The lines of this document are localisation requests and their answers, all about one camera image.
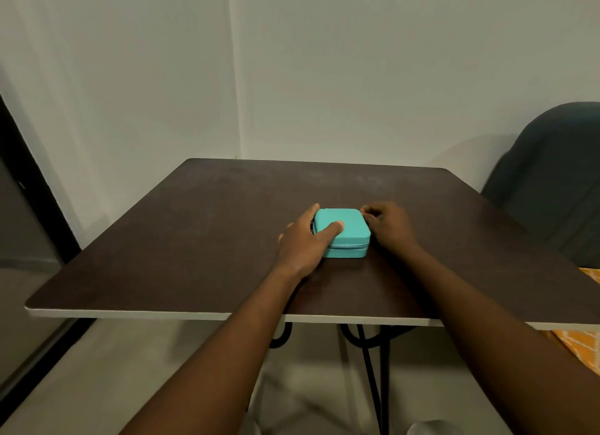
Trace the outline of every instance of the person's left hand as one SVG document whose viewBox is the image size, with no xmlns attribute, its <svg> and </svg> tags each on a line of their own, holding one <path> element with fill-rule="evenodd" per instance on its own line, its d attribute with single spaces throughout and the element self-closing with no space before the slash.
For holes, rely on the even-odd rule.
<svg viewBox="0 0 600 435">
<path fill-rule="evenodd" d="M 289 272 L 298 281 L 317 267 L 327 246 L 344 230 L 344 223 L 337 220 L 313 234 L 310 223 L 317 211 L 318 203 L 307 209 L 296 222 L 288 224 L 286 232 L 279 235 L 279 254 L 275 267 Z"/>
</svg>

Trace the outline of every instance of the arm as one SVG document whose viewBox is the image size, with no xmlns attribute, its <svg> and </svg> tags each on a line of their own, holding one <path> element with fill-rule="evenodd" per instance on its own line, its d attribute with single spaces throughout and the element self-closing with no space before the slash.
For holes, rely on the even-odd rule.
<svg viewBox="0 0 600 435">
<path fill-rule="evenodd" d="M 392 202 L 361 208 L 379 243 L 409 266 L 462 358 L 515 433 L 600 433 L 600 378 L 469 285 L 416 241 Z"/>
<path fill-rule="evenodd" d="M 260 285 L 125 426 L 122 435 L 237 434 L 288 299 L 343 230 L 312 234 L 313 205 L 279 236 L 277 261 Z"/>
</svg>

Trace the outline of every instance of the orange patterned cushion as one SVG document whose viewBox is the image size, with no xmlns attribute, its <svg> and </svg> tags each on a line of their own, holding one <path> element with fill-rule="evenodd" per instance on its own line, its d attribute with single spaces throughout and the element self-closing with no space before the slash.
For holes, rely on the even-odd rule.
<svg viewBox="0 0 600 435">
<path fill-rule="evenodd" d="M 600 269 L 580 269 L 600 283 Z M 553 333 L 582 363 L 600 375 L 600 332 L 557 329 Z"/>
</svg>

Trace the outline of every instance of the person's right arm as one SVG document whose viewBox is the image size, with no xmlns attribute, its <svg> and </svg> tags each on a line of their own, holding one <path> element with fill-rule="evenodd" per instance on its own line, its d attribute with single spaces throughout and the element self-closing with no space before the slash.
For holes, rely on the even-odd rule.
<svg viewBox="0 0 600 435">
<path fill-rule="evenodd" d="M 393 202 L 361 208 L 378 242 L 409 266 L 484 392 L 514 433 L 600 433 L 600 378 L 441 264 Z"/>
</svg>

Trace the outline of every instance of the finger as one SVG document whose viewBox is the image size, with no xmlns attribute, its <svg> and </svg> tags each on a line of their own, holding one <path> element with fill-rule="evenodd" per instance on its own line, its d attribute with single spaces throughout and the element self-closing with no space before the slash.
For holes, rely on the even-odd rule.
<svg viewBox="0 0 600 435">
<path fill-rule="evenodd" d="M 368 212 L 366 214 L 363 214 L 362 216 L 365 219 L 365 222 L 367 222 L 367 225 L 371 228 L 375 228 L 375 226 L 379 222 L 379 219 L 377 217 L 375 217 L 372 214 L 369 214 Z"/>
<path fill-rule="evenodd" d="M 319 207 L 320 206 L 318 203 L 313 204 L 309 209 L 304 211 L 304 213 L 300 217 L 298 217 L 297 222 L 301 226 L 310 228 L 310 223 L 312 222 L 314 215 L 317 214 L 317 211 L 319 211 Z"/>
<path fill-rule="evenodd" d="M 391 201 L 376 201 L 361 208 L 361 212 L 370 214 L 385 214 L 386 211 L 394 204 Z"/>
<path fill-rule="evenodd" d="M 334 237 L 339 235 L 342 231 L 344 231 L 344 222 L 341 220 L 336 220 L 335 222 L 330 223 L 325 229 L 315 234 L 315 236 L 319 241 L 323 241 L 328 244 L 333 241 Z"/>
</svg>

